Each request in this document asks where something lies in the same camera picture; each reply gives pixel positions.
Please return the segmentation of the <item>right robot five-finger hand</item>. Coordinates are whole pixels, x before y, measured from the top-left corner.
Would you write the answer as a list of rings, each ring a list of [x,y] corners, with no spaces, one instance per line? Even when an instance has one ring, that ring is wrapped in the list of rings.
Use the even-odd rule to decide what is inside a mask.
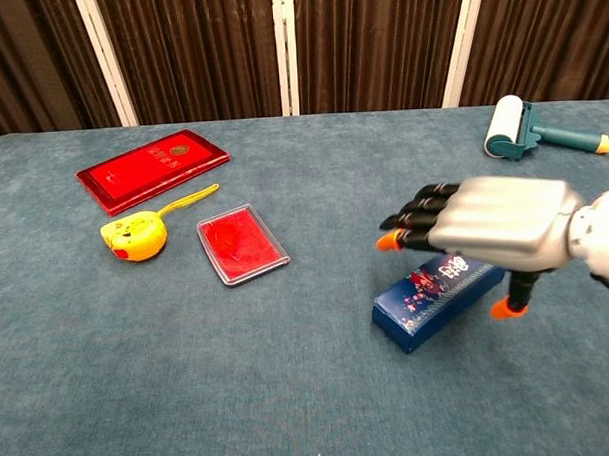
[[[380,224],[380,251],[414,249],[473,258],[509,272],[494,319],[519,318],[537,279],[571,261],[568,236],[582,197],[564,180],[480,176],[422,187]]]

